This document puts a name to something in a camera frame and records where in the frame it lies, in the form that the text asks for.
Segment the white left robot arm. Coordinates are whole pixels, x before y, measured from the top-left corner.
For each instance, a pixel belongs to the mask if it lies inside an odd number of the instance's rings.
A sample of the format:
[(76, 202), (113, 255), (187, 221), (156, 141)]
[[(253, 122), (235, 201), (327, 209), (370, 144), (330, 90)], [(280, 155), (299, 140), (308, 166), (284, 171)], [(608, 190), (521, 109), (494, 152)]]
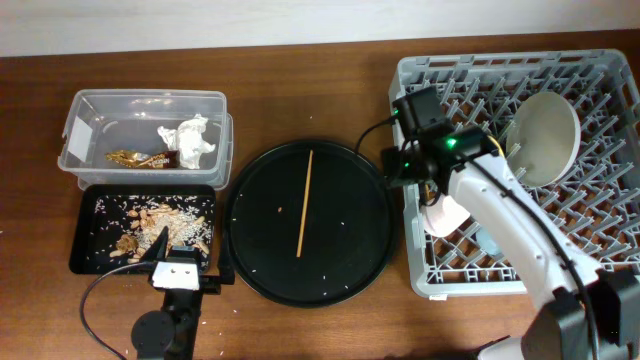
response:
[(162, 307), (141, 315), (131, 330), (131, 343), (138, 359), (191, 359), (193, 357), (203, 297), (219, 295), (223, 285), (235, 283), (228, 244), (219, 245), (218, 273), (199, 272), (193, 247), (169, 246), (169, 229), (164, 228), (158, 240), (141, 256), (138, 263), (111, 270), (94, 280), (84, 291), (79, 304), (79, 317), (88, 335), (112, 355), (124, 355), (108, 345), (91, 329), (85, 316), (86, 301), (91, 291), (107, 277), (137, 268), (151, 270), (148, 282), (164, 293)]

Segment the light blue cup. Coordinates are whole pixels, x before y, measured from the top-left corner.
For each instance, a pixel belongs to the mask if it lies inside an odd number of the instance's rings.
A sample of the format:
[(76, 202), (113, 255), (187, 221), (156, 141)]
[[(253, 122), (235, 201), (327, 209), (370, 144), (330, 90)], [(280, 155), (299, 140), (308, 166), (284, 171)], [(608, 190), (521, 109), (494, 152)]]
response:
[(491, 256), (501, 254), (501, 249), (493, 240), (489, 232), (485, 228), (480, 228), (474, 234), (478, 246)]

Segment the grey plate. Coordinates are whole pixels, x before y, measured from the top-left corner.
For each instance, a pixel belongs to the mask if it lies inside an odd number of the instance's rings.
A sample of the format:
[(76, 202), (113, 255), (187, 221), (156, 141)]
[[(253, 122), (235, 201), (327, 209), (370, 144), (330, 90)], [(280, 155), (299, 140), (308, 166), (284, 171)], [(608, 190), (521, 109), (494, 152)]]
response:
[(554, 92), (537, 93), (514, 115), (506, 138), (507, 162), (513, 172), (523, 170), (523, 185), (547, 186), (573, 166), (580, 141), (580, 119), (569, 101)]

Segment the white napkin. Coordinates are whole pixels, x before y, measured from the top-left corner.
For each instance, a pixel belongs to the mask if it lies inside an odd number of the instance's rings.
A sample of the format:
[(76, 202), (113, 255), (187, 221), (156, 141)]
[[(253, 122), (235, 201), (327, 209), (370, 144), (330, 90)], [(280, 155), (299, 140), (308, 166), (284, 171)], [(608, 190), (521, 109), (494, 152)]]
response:
[(196, 114), (191, 120), (183, 121), (177, 129), (164, 126), (157, 128), (157, 133), (167, 149), (179, 153), (181, 167), (198, 170), (201, 156), (216, 149), (215, 144), (210, 144), (203, 137), (207, 123), (208, 118)]

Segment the gold brown snack wrapper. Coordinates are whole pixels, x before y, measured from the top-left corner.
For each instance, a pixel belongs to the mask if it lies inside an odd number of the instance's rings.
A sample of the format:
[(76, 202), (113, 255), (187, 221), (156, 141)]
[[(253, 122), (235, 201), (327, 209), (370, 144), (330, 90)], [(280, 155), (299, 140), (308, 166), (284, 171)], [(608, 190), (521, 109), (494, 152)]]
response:
[(167, 169), (179, 166), (179, 152), (166, 151), (148, 155), (129, 150), (118, 150), (107, 153), (106, 159), (129, 168)]

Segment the pink cup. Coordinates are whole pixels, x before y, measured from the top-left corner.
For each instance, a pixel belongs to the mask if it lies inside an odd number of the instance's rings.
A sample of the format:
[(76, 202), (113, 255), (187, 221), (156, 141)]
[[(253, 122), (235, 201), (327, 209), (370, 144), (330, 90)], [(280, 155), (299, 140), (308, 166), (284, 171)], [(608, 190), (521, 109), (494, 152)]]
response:
[(449, 236), (470, 217), (449, 195), (440, 197), (433, 205), (421, 206), (420, 213), (425, 232), (434, 237)]

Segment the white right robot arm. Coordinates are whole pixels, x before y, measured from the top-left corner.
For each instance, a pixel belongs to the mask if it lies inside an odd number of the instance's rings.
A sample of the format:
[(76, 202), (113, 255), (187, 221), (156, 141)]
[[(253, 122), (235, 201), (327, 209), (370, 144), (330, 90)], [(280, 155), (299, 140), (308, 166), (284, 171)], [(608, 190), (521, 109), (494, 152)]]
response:
[(636, 359), (639, 281), (608, 272), (578, 248), (521, 187), (491, 138), (448, 125), (381, 152), (390, 185), (433, 181), (486, 229), (525, 285), (537, 315), (525, 334), (470, 359)]

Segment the food scraps pile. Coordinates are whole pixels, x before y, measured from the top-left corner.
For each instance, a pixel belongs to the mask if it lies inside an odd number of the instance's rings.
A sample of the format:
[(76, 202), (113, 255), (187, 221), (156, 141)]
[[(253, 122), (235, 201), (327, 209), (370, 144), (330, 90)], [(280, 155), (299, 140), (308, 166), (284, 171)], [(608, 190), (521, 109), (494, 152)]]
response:
[(196, 195), (104, 195), (94, 206), (88, 258), (109, 265), (137, 263), (169, 227), (167, 249), (196, 246), (209, 255), (214, 198)]

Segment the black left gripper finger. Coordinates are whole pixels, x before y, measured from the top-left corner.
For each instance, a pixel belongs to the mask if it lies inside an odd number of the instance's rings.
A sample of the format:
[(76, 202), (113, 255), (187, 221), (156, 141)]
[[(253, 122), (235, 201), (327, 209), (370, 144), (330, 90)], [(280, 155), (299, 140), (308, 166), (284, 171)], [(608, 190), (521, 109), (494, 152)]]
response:
[(228, 236), (225, 232), (222, 233), (217, 268), (218, 268), (219, 280), (221, 284), (223, 285), (235, 284), (235, 270), (231, 261), (231, 254), (230, 254), (229, 244), (228, 244)]
[(165, 226), (160, 232), (157, 239), (140, 257), (140, 261), (163, 261), (166, 257), (165, 252), (169, 241), (169, 227)]

